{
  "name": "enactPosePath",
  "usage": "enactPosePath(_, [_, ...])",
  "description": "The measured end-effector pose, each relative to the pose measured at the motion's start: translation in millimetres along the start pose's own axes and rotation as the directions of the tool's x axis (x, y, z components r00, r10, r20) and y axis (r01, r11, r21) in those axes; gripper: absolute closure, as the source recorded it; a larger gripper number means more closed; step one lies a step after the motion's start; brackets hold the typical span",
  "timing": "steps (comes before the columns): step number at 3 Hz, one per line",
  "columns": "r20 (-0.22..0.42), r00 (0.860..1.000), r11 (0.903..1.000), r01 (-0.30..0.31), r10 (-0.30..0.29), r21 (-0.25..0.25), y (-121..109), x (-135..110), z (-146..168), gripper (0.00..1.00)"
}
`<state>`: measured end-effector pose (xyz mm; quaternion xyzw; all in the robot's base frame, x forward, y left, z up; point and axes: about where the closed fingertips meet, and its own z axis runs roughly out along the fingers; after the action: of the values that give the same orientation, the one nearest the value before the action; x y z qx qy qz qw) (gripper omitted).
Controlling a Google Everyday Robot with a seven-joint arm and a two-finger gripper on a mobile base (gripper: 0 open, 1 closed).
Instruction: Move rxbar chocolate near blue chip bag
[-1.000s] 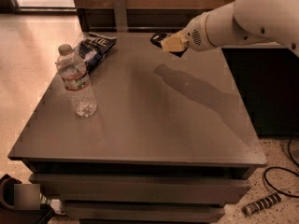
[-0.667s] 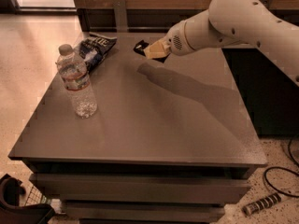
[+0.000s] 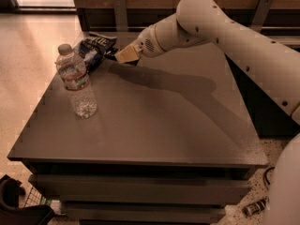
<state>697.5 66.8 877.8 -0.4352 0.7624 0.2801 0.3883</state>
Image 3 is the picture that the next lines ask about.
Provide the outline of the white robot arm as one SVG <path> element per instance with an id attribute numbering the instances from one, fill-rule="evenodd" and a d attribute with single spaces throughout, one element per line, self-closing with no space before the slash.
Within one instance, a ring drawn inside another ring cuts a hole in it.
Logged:
<path id="1" fill-rule="evenodd" d="M 116 54 L 123 64 L 175 48 L 213 43 L 300 124 L 300 53 L 230 19 L 214 0 L 180 0 L 176 12 Z M 281 152 L 263 225 L 300 225 L 300 134 Z"/>

